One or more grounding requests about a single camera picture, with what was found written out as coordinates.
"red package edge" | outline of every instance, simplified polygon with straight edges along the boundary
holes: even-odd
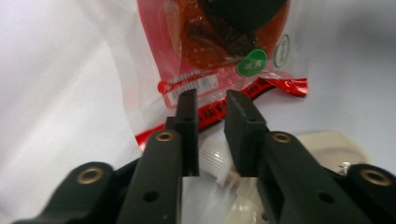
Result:
[[[261,94],[277,87],[291,95],[298,97],[305,97],[308,94],[308,85],[306,78],[297,79],[276,79],[276,78],[262,78],[258,77],[255,81],[247,85],[241,90],[249,99],[254,100]],[[221,98],[211,104],[204,105],[198,108],[198,129],[203,131],[225,117],[225,98]],[[152,133],[160,131],[164,128],[164,124],[161,124],[155,128],[149,129],[143,133],[135,136],[136,142],[141,150],[144,150],[149,136]]]

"barcode label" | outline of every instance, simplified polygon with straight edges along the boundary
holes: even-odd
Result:
[[[170,105],[173,106],[173,105],[177,104],[178,96],[183,91],[196,89],[198,94],[202,94],[207,91],[212,91],[215,88],[217,88],[218,86],[219,86],[218,76],[212,75],[212,76],[202,77],[202,78],[196,79],[194,81],[188,82],[181,87],[178,87],[172,91],[169,91],[168,93],[166,93],[166,95],[169,99]]]

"dark green object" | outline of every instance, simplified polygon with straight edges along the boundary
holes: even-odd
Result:
[[[287,0],[213,0],[209,5],[239,32],[248,34],[269,22]]]

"white background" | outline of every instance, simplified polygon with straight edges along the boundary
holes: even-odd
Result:
[[[120,6],[135,13],[134,2],[114,4],[107,13]],[[121,80],[152,59],[118,60],[122,49],[115,43],[125,40],[116,28],[103,27],[126,21],[119,15],[107,20],[102,6],[88,0],[0,3],[0,223],[35,216],[82,163],[105,161],[117,169],[140,155],[128,120],[142,120],[125,115]],[[326,2],[323,20],[311,21],[319,26],[308,60],[309,95],[273,90],[255,101],[270,129],[343,133],[375,165],[396,174],[395,10],[392,0]],[[143,43],[130,50],[147,50]],[[222,124],[201,137],[209,135],[223,138]],[[185,180],[183,223],[221,223],[233,202],[229,194],[207,174]]]

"round green logo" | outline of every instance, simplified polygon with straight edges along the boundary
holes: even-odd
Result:
[[[289,56],[290,40],[288,35],[283,35],[279,44],[276,46],[274,56],[274,66],[281,67],[286,63]]]
[[[254,49],[236,65],[236,72],[241,77],[250,77],[260,73],[267,65],[268,56],[263,49]]]

